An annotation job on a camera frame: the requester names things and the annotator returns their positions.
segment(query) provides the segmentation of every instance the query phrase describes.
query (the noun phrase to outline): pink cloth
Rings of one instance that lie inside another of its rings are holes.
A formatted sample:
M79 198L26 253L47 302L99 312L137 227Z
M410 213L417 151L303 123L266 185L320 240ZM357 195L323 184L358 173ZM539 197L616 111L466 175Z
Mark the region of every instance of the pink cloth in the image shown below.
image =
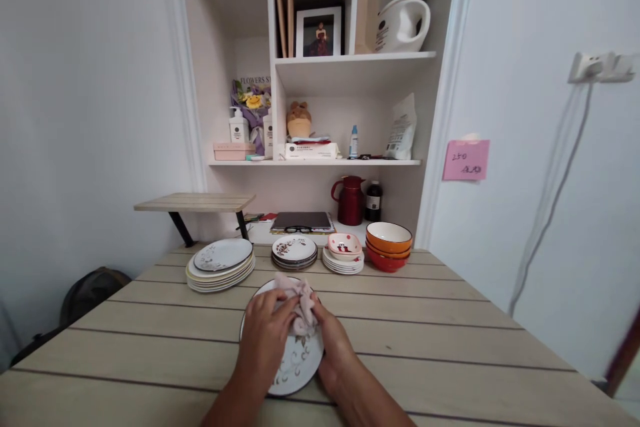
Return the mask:
M315 305L311 300L311 287L309 282L301 280L296 282L288 278L282 272L276 272L275 274L275 288L279 288L285 291L287 298L293 296L300 296L300 303L295 306L293 311L297 314L297 317L291 324L289 335L294 336L306 336L312 335L315 332L315 327L318 324L318 319L315 318L311 308Z

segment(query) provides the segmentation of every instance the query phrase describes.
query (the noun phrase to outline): stack of bowls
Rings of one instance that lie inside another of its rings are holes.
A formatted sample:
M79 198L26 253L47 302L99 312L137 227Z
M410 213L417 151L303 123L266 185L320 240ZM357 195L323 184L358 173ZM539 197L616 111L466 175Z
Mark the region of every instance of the stack of bowls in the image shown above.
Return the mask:
M373 222L367 226L367 251L373 265L383 272L397 272L411 255L411 232L389 222Z
M336 274L360 273L365 266L365 259L358 237L353 234L331 234L322 253L322 262Z
M273 242L271 260L284 270L304 270L318 258L318 246L301 234L284 236Z

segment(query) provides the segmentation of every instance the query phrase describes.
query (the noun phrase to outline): black backpack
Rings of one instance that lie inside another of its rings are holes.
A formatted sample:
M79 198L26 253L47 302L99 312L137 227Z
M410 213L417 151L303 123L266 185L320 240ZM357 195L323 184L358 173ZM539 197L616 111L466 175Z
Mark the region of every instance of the black backpack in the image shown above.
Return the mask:
M73 284L65 296L60 309L60 326L46 334L35 335L33 342L13 358L11 367L38 350L80 317L102 304L130 281L131 278L126 274L106 267L100 267L82 277Z

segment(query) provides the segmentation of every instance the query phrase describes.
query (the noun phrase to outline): photo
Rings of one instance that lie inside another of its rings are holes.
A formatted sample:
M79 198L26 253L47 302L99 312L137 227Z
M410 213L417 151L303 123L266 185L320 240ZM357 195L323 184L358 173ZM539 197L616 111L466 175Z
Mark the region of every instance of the photo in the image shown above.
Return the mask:
M304 21L304 57L333 55L333 15L306 17Z
M342 7L296 12L296 57L342 54Z

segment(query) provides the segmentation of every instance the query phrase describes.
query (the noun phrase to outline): sticky note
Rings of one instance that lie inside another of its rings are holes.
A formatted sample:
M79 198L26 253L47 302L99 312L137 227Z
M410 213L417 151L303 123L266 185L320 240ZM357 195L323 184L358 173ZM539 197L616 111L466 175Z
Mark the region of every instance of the sticky note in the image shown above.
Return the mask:
M451 140L442 180L484 180L488 160L489 140Z

